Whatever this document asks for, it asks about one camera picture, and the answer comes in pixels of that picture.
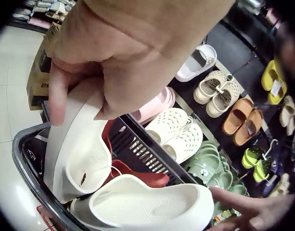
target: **finger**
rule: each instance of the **finger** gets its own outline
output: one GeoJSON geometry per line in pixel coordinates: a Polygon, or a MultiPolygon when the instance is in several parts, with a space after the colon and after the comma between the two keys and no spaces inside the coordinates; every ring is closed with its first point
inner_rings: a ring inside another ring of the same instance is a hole
{"type": "Polygon", "coordinates": [[[208,231],[231,231],[239,227],[242,217],[231,218],[208,229],[208,231]]]}
{"type": "Polygon", "coordinates": [[[52,125],[63,123],[66,109],[69,73],[58,68],[54,62],[51,64],[49,80],[49,110],[52,125]]]}
{"type": "Polygon", "coordinates": [[[249,220],[250,230],[253,230],[253,231],[266,230],[270,226],[271,225],[266,224],[266,221],[264,222],[264,220],[259,216],[249,220]]]}
{"type": "Polygon", "coordinates": [[[121,113],[112,110],[108,103],[105,101],[102,109],[96,115],[95,120],[113,120],[121,115],[121,113]]]}
{"type": "Polygon", "coordinates": [[[246,212],[247,215],[256,216],[258,208],[261,207],[257,198],[245,197],[216,187],[210,187],[209,189],[214,200],[229,208],[236,209],[240,213],[246,212]]]}

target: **shoe display shelf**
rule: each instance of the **shoe display shelf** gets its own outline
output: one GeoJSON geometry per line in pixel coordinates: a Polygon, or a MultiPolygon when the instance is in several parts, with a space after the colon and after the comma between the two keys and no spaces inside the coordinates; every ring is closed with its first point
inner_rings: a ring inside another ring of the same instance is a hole
{"type": "MultiPolygon", "coordinates": [[[[224,112],[218,118],[212,118],[206,112],[206,105],[198,104],[193,97],[193,92],[198,87],[199,82],[202,81],[211,71],[216,70],[222,71],[225,75],[230,74],[230,72],[224,67],[224,65],[217,61],[215,67],[213,67],[209,71],[200,74],[194,79],[182,83],[174,78],[168,86],[173,88],[175,91],[176,103],[174,107],[179,107],[185,110],[189,116],[192,116],[202,129],[203,141],[209,140],[213,143],[219,144],[217,147],[218,151],[221,152],[222,155],[227,156],[229,158],[228,164],[230,165],[230,167],[236,169],[239,173],[239,176],[243,176],[247,172],[246,169],[243,168],[243,166],[241,165],[241,159],[245,149],[250,147],[252,143],[255,142],[259,134],[261,134],[259,139],[263,139],[263,142],[269,144],[269,142],[273,139],[272,134],[267,126],[268,121],[265,120],[263,120],[262,127],[260,128],[257,136],[252,138],[246,144],[239,147],[234,144],[233,137],[231,135],[226,135],[223,133],[223,123],[225,122],[232,107],[229,108],[228,111],[224,112]]],[[[243,97],[252,99],[247,93],[247,91],[241,86],[241,84],[239,84],[236,78],[235,81],[238,83],[240,89],[239,99],[243,97]]],[[[269,108],[262,109],[262,112],[264,118],[270,117],[269,108]]],[[[249,194],[251,196],[260,197],[261,189],[260,187],[257,187],[251,176],[252,173],[249,174],[249,176],[247,176],[246,178],[244,178],[243,181],[247,186],[249,194]]]]}
{"type": "MultiPolygon", "coordinates": [[[[25,141],[35,137],[42,130],[51,126],[50,122],[20,131],[13,139],[12,156],[15,166],[25,183],[52,215],[57,225],[65,230],[89,230],[62,205],[43,181],[42,175],[35,171],[29,152],[25,151],[25,141]]],[[[112,146],[113,159],[119,159],[137,172],[162,172],[169,176],[169,185],[197,182],[145,132],[131,115],[117,118],[110,130],[109,140],[112,146]]]]}

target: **light green slipper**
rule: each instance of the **light green slipper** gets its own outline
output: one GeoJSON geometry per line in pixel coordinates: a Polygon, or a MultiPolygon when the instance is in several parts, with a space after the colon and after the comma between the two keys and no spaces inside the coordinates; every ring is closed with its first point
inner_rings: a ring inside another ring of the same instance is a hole
{"type": "Polygon", "coordinates": [[[233,182],[233,175],[229,172],[220,172],[215,174],[210,181],[206,184],[208,187],[218,187],[228,190],[233,182]]]}
{"type": "Polygon", "coordinates": [[[221,165],[220,158],[213,154],[204,154],[195,161],[193,166],[189,169],[189,173],[200,178],[203,184],[209,182],[213,175],[221,165]]]}

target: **white slipper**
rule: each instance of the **white slipper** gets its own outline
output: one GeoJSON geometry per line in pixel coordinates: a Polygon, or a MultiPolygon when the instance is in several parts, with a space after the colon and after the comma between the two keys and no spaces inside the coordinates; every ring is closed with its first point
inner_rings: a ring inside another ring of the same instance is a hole
{"type": "Polygon", "coordinates": [[[182,65],[175,78],[181,82],[192,80],[212,68],[216,61],[217,53],[215,49],[211,45],[200,45],[182,65]]]}
{"type": "Polygon", "coordinates": [[[187,124],[178,134],[166,142],[164,150],[177,162],[182,163],[192,157],[200,148],[203,133],[196,123],[187,124]]]}
{"type": "Polygon", "coordinates": [[[216,87],[223,87],[227,77],[221,71],[212,71],[193,92],[193,98],[197,103],[206,104],[218,92],[216,87]]]}
{"type": "Polygon", "coordinates": [[[221,90],[223,93],[214,95],[206,105],[206,112],[212,118],[221,116],[240,96],[240,90],[235,82],[226,84],[221,90]]]}
{"type": "Polygon", "coordinates": [[[80,202],[80,199],[74,199],[71,202],[69,212],[82,223],[84,226],[88,227],[91,231],[107,230],[108,228],[114,228],[113,226],[107,225],[100,220],[96,219],[94,215],[87,209],[89,207],[89,200],[84,200],[80,202]]]}
{"type": "Polygon", "coordinates": [[[286,134],[288,136],[293,135],[293,132],[295,130],[295,114],[290,117],[288,120],[288,125],[286,127],[286,134]]]}
{"type": "Polygon", "coordinates": [[[82,221],[95,219],[113,226],[110,230],[198,231],[213,215],[211,192],[197,184],[150,188],[132,175],[121,175],[92,196],[77,200],[75,213],[82,221]]]}
{"type": "Polygon", "coordinates": [[[280,123],[282,127],[288,125],[289,119],[295,114],[295,104],[291,96],[286,96],[284,98],[284,106],[280,114],[280,123]]]}
{"type": "Polygon", "coordinates": [[[61,203],[95,192],[111,171],[111,154],[101,138],[107,120],[94,120],[102,108],[99,86],[89,78],[74,88],[63,124],[50,129],[44,182],[61,203]]]}
{"type": "Polygon", "coordinates": [[[175,136],[186,125],[188,120],[188,115],[184,110],[177,108],[166,109],[150,122],[145,130],[160,145],[163,145],[175,136]]]}

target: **price tag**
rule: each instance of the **price tag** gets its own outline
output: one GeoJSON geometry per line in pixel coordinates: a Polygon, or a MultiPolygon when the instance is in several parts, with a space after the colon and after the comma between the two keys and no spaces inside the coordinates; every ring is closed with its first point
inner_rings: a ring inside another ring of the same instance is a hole
{"type": "Polygon", "coordinates": [[[270,90],[270,92],[272,93],[274,97],[277,97],[280,88],[281,88],[281,84],[277,80],[275,80],[272,86],[272,90],[270,90]]]}

